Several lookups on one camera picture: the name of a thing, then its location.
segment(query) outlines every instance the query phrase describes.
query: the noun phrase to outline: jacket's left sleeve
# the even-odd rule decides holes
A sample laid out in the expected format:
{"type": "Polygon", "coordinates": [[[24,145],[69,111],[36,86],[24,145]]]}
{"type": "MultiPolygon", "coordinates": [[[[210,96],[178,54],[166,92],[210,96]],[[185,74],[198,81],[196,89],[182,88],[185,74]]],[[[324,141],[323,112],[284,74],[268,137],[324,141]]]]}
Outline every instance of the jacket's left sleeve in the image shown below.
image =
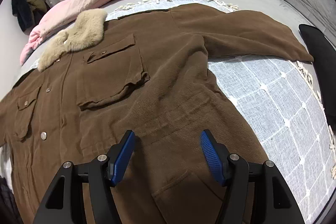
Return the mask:
{"type": "Polygon", "coordinates": [[[258,54],[313,61],[289,27],[261,12],[224,13],[206,5],[187,4],[170,13],[184,32],[202,35],[208,57],[258,54]]]}

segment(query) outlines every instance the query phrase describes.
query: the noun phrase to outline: pillow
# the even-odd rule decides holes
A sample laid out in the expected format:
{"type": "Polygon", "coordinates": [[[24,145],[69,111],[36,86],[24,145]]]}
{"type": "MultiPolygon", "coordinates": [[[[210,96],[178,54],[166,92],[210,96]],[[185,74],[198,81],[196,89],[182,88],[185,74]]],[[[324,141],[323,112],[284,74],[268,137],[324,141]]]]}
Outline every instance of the pillow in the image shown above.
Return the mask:
{"type": "Polygon", "coordinates": [[[316,27],[300,24],[299,30],[309,53],[314,57],[313,65],[328,124],[336,130],[336,50],[316,27]]]}

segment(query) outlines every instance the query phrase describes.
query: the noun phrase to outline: chest pocket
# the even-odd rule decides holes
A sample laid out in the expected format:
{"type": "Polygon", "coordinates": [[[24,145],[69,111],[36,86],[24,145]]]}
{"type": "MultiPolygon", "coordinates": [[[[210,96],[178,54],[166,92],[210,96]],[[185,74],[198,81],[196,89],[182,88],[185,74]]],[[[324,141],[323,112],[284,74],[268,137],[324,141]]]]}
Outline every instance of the chest pocket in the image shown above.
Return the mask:
{"type": "Polygon", "coordinates": [[[133,35],[84,55],[77,75],[77,105],[84,110],[121,100],[150,79],[133,35]]]}
{"type": "Polygon", "coordinates": [[[36,100],[41,87],[36,88],[32,92],[19,97],[16,106],[14,124],[14,139],[21,141],[29,131],[30,122],[33,116],[36,100]]]}

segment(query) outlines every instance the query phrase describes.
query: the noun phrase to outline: brown fabric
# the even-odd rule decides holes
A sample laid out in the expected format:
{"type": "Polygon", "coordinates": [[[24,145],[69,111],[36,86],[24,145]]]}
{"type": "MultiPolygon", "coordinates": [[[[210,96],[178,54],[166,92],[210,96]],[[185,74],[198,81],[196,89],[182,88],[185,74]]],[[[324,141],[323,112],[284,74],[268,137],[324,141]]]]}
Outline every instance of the brown fabric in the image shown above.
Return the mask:
{"type": "MultiPolygon", "coordinates": [[[[14,195],[24,223],[32,222],[63,162],[91,161],[127,129],[137,135],[135,152],[112,189],[122,222],[214,220],[224,189],[207,168],[201,131],[210,129],[248,161],[267,157],[218,88],[208,57],[312,57],[288,27],[248,10],[225,14],[188,4],[111,20],[105,29],[101,43],[64,54],[42,73],[34,70],[0,103],[0,145],[12,148],[14,195]],[[188,197],[193,201],[183,202],[188,197]],[[195,200],[202,209],[194,208],[195,200]]],[[[94,223],[92,212],[87,218],[94,223]]]]}

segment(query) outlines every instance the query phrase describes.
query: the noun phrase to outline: mattress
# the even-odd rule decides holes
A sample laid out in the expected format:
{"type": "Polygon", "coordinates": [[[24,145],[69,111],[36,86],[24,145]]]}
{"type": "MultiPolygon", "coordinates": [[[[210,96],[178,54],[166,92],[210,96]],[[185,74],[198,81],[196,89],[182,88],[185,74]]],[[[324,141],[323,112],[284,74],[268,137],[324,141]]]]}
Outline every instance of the mattress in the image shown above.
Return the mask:
{"type": "MultiPolygon", "coordinates": [[[[209,5],[225,13],[235,11],[235,5],[240,10],[263,12],[289,26],[303,45],[298,25],[310,24],[283,0],[113,0],[104,9],[110,20],[187,3],[209,5]]],[[[36,68],[47,43],[33,52],[18,72],[17,80],[36,68]]],[[[312,64],[247,55],[209,60],[209,69],[216,75],[223,93],[250,124],[268,157],[278,166],[305,223],[313,223],[334,191],[336,180],[330,171],[335,164],[335,149],[330,149],[331,135],[312,64]],[[312,81],[303,73],[304,68],[311,74],[312,81]]],[[[10,173],[7,149],[7,154],[1,155],[0,175],[5,175],[9,184],[10,173]]]]}

